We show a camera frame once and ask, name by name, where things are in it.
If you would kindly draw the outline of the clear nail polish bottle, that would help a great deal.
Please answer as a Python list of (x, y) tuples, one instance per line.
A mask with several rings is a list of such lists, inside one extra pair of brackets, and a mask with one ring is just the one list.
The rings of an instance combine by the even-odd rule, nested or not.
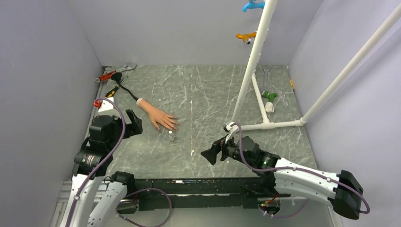
[(170, 130), (170, 131), (168, 132), (168, 138), (169, 138), (170, 141), (174, 141), (174, 139), (175, 139), (175, 132), (172, 131), (172, 130)]

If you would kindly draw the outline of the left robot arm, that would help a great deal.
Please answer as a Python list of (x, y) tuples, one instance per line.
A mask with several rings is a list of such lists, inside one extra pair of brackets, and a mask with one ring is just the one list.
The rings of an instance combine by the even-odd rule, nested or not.
[(96, 116), (89, 127), (89, 135), (74, 157), (72, 186), (62, 227), (102, 227), (122, 198), (136, 192), (133, 174), (117, 171), (110, 177), (105, 195), (94, 206), (96, 193), (104, 182), (112, 151), (123, 139), (143, 132), (142, 120), (126, 110), (130, 123), (114, 115)]

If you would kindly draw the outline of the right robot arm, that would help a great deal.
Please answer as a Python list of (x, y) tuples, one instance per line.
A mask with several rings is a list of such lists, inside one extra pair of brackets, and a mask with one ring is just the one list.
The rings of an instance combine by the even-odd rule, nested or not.
[(260, 149), (250, 137), (213, 142), (200, 153), (214, 165), (218, 154), (221, 161), (231, 158), (245, 164), (261, 177), (261, 192), (266, 196), (291, 194), (321, 202), (342, 217), (358, 220), (361, 214), (363, 188), (355, 176), (346, 170), (329, 173), (298, 165), (283, 157)]

